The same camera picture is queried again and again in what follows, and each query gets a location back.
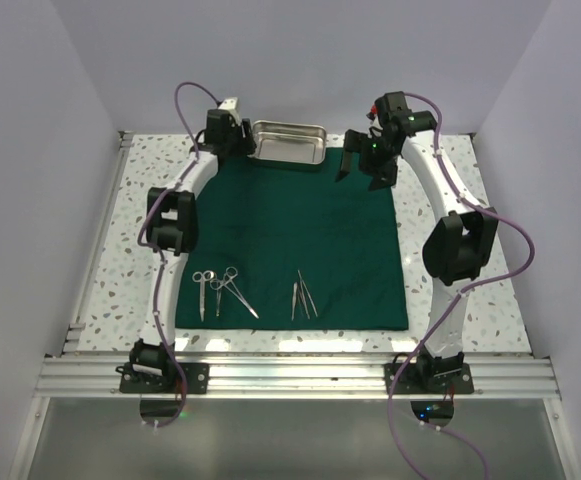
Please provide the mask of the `stainless steel instrument tray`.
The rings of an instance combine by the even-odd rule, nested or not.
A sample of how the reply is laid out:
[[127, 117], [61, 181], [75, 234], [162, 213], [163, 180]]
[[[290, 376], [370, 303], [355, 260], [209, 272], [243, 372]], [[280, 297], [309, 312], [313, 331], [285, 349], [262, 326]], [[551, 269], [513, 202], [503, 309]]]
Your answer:
[[250, 158], [266, 167], [318, 171], [326, 156], [324, 127], [259, 120], [252, 125], [255, 151]]

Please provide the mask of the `dark green surgical cloth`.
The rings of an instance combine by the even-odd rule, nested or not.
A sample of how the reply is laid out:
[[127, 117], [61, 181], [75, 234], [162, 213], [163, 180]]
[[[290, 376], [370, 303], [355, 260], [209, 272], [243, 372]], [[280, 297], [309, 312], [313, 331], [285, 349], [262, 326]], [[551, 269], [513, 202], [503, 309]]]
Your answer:
[[[359, 172], [335, 181], [341, 152], [331, 148], [318, 171], [266, 167], [232, 159], [211, 179], [197, 203], [199, 240], [182, 276], [180, 329], [394, 330], [408, 328], [405, 285], [392, 193], [369, 191]], [[220, 317], [211, 282], [205, 319], [199, 317], [196, 271], [222, 278], [238, 269], [236, 284], [255, 319], [223, 286]], [[300, 297], [291, 321], [297, 270], [316, 304], [307, 318]]]

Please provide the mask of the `steel surgical scissors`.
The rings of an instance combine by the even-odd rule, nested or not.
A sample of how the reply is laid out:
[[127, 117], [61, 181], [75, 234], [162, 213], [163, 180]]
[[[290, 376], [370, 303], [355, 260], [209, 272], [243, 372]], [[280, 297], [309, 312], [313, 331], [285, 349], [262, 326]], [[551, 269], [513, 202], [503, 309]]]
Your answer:
[[206, 286], [215, 278], [216, 273], [212, 270], [196, 271], [192, 274], [192, 281], [196, 283], [199, 288], [199, 317], [201, 322], [205, 319]]

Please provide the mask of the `steel tweezers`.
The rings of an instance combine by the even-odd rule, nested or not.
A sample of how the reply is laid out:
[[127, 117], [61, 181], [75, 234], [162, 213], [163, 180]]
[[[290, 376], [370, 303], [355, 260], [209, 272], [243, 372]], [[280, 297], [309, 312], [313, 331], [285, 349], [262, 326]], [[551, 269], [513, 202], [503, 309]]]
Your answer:
[[299, 282], [298, 282], [298, 294], [301, 299], [304, 312], [307, 318], [318, 317], [318, 311], [316, 304], [312, 298], [311, 292], [303, 278], [302, 272], [297, 270]]
[[295, 319], [298, 298], [299, 298], [299, 285], [298, 282], [294, 282], [291, 300], [291, 321], [294, 321]]

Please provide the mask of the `long steel curved forceps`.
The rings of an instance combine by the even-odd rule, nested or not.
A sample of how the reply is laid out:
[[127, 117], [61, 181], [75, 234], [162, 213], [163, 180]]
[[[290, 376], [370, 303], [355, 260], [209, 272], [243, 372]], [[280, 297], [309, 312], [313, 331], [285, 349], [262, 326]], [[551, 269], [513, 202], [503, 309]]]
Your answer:
[[259, 315], [252, 305], [245, 298], [241, 290], [236, 284], [236, 279], [239, 275], [238, 269], [234, 266], [228, 266], [223, 275], [223, 286], [232, 292], [236, 298], [241, 302], [241, 304], [249, 311], [249, 313], [255, 318], [259, 319]]

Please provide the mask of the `small steel hemostat clamp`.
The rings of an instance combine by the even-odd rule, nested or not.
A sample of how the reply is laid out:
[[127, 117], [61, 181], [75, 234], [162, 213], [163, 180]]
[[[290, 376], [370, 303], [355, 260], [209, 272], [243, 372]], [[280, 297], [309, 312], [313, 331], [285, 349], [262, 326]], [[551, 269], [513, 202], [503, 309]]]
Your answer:
[[223, 282], [219, 279], [213, 279], [211, 281], [211, 287], [215, 291], [216, 298], [215, 316], [217, 318], [220, 317], [223, 286], [224, 286]]

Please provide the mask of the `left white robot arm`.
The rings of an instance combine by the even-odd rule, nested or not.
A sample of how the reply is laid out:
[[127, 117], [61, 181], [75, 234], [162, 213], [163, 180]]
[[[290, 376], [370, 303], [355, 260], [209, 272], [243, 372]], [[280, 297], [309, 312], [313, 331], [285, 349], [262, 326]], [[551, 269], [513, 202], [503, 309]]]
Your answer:
[[151, 300], [126, 375], [142, 375], [155, 392], [171, 390], [178, 379], [176, 309], [183, 271], [199, 240], [198, 197], [223, 161], [250, 155], [254, 149], [250, 121], [239, 115], [237, 99], [228, 98], [207, 111], [203, 141], [193, 143], [182, 170], [165, 186], [148, 192], [139, 244], [152, 250]]

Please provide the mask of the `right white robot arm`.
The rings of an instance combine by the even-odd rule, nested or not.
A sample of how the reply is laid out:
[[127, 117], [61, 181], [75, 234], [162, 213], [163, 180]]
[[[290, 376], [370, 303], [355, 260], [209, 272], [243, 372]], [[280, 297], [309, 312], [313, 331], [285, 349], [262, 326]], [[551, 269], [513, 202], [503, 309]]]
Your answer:
[[375, 100], [368, 132], [349, 130], [336, 178], [357, 166], [371, 179], [370, 190], [393, 187], [397, 162], [415, 173], [432, 208], [435, 226], [422, 247], [433, 280], [431, 320], [416, 355], [415, 379], [421, 389], [438, 392], [464, 362], [462, 332], [465, 287], [489, 262], [498, 221], [491, 208], [480, 207], [441, 147], [441, 115], [434, 108], [414, 111], [409, 94], [397, 91]]

